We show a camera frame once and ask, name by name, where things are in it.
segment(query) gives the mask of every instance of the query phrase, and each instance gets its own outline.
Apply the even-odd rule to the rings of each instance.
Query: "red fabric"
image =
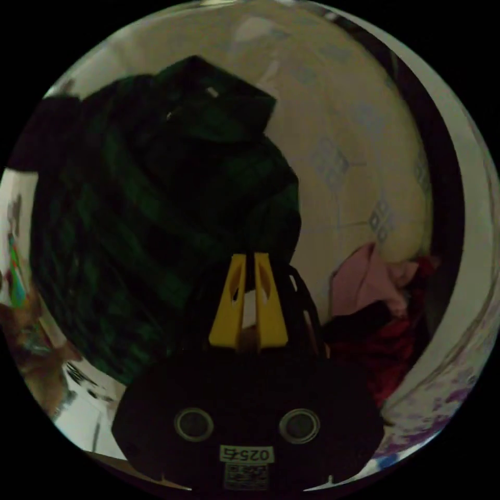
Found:
[[[417,336],[415,327],[422,317],[425,282],[434,273],[430,259],[417,260],[416,285],[409,287],[410,307],[405,318],[394,319],[358,342],[334,342],[330,358],[361,365],[368,372],[368,387],[379,406],[397,389],[411,369]]]

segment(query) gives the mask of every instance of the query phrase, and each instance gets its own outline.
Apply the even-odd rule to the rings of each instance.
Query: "dark green plaid fabric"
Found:
[[[290,261],[298,180],[263,134],[274,99],[199,57],[81,102],[51,99],[12,160],[27,144],[51,159],[33,206],[33,276],[83,356],[129,384],[172,352],[208,266],[239,252]],[[47,132],[58,115],[66,126]]]

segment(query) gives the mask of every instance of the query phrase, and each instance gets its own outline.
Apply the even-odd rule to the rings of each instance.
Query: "number label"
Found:
[[[220,447],[220,461],[232,464],[273,464],[272,446],[223,446]]]

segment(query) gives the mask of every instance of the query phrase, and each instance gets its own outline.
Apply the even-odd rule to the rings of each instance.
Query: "barcode label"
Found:
[[[265,491],[269,488],[268,466],[226,464],[224,488],[239,491]]]

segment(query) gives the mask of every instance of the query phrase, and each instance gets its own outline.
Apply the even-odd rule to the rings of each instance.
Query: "circular lens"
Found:
[[[292,410],[281,419],[279,429],[280,434],[289,443],[308,443],[319,432],[319,418],[311,410]]]
[[[210,415],[199,408],[186,408],[180,411],[174,426],[180,437],[193,442],[208,439],[214,430],[214,422]]]

